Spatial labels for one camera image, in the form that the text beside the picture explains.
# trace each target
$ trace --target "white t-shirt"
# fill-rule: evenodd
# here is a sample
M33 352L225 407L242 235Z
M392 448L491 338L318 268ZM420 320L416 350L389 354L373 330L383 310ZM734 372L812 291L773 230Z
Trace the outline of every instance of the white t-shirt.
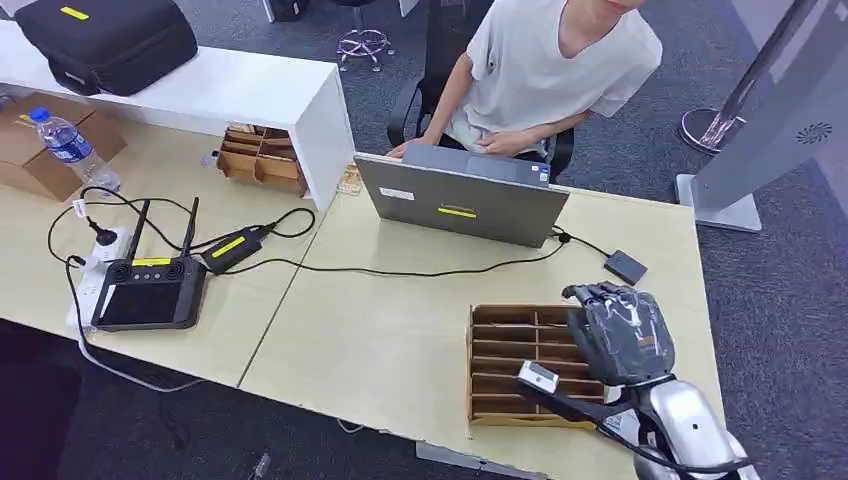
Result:
M586 110L611 117L660 65L662 44L637 11L567 59L559 49L564 0L495 0L468 45L471 89L445 133L481 152L481 138ZM544 152L542 145L527 149Z

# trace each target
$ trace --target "speaker grille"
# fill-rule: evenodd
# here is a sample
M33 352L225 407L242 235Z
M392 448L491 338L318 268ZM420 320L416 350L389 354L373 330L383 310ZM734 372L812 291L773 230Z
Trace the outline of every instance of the speaker grille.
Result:
M119 265L118 268L114 271L115 281L122 282L129 278L130 276L130 266L126 263L123 265Z
M827 141L831 133L833 133L833 125L827 122L818 122L802 128L800 132L795 134L795 140L804 145L812 145Z

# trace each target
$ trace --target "gray carpet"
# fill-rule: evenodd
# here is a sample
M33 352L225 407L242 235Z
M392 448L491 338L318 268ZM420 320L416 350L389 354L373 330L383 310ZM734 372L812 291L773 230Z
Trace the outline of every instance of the gray carpet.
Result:
M299 23L274 25L258 1L178 3L203 45L320 60L334 58L335 38L351 22L326 0L314 0ZM401 20L394 0L367 12L366 22L386 31L399 54L382 73L363 64L343 83L357 148L383 152L388 110L422 69L426 12ZM676 138L681 114L720 105L756 51L729 0L653 0L643 15L665 45L664 64L615 118L578 128L575 159L560 182L672 202L674 176L708 161ZM761 234L698 231L727 423L763 478L845 478L848 222L812 161L757 200ZM62 479L246 478L239 469L263 450L276 479L475 476L416 460L410 442L370 431L349 436L332 419L215 385L169 397L169 410L191 432L178 451L156 396L58 343L56 355L85 379Z

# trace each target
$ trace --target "stanchion base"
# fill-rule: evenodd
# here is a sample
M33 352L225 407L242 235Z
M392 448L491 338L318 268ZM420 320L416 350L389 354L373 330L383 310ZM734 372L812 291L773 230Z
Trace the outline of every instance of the stanchion base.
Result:
M751 233L763 229L753 195L746 195L738 202L721 210L698 208L692 196L692 181L694 178L695 175L678 175L674 189L677 192L678 203L695 208L695 223Z
M686 112L683 115L683 119L680 121L677 133L680 134L680 138L682 138L684 142L695 150L709 155L718 155L721 153L721 149L733 139L736 133L738 133L747 122L742 117L736 117L736 121L733 123L733 126L730 127L730 131L725 134L718 146L709 147L701 142L701 137L703 137L707 132L707 129L710 128L710 125L712 125L716 115L718 115L718 110L714 110L712 108L698 108L696 110Z

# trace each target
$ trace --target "person's arm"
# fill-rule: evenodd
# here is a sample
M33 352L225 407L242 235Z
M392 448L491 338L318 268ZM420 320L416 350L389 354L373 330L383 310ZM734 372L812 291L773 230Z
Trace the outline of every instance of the person's arm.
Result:
M427 131L420 138L414 138L401 145L395 147L387 155L390 157L400 158L406 153L406 147L410 143L426 143L436 145L441 141L442 134L450 123L453 112L459 107L462 99L471 88L473 77L471 76L471 58L465 52L459 56L456 64L451 71L450 77L445 84L445 89L442 91L442 96L439 97L439 103L436 106L436 111L433 113L433 118L430 120L430 125Z
M569 128L574 128L575 125L587 118L589 118L588 111L557 120L556 122L536 125L526 130L489 135L478 141L477 144L484 147L483 150L485 153L514 157L530 145L553 137Z

